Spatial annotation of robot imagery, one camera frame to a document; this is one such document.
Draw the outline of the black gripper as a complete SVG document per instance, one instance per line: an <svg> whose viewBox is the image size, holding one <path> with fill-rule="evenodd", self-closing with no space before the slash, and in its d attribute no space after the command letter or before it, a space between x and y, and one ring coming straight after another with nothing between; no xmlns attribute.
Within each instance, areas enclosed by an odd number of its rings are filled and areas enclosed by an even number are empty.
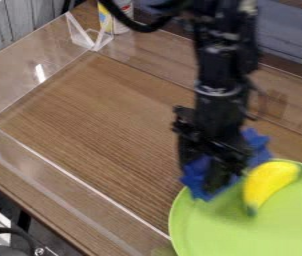
<svg viewBox="0 0 302 256"><path fill-rule="evenodd" d="M174 107L173 131L178 135L179 167L197 168L206 174L203 190L215 194L227 186L253 156L250 143L239 130L221 136L209 136L194 120L195 110Z"/></svg>

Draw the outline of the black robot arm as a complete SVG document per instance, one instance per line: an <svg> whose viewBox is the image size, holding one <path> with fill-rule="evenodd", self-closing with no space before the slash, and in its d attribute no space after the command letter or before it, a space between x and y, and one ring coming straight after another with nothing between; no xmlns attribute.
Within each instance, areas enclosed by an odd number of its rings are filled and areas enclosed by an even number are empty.
<svg viewBox="0 0 302 256"><path fill-rule="evenodd" d="M257 0L166 0L158 19L142 24L114 0L98 0L131 30L152 33L181 19L193 33L198 76L193 107L175 106L179 166L197 175L195 190L214 194L242 174L253 149L242 134L258 69Z"/></svg>

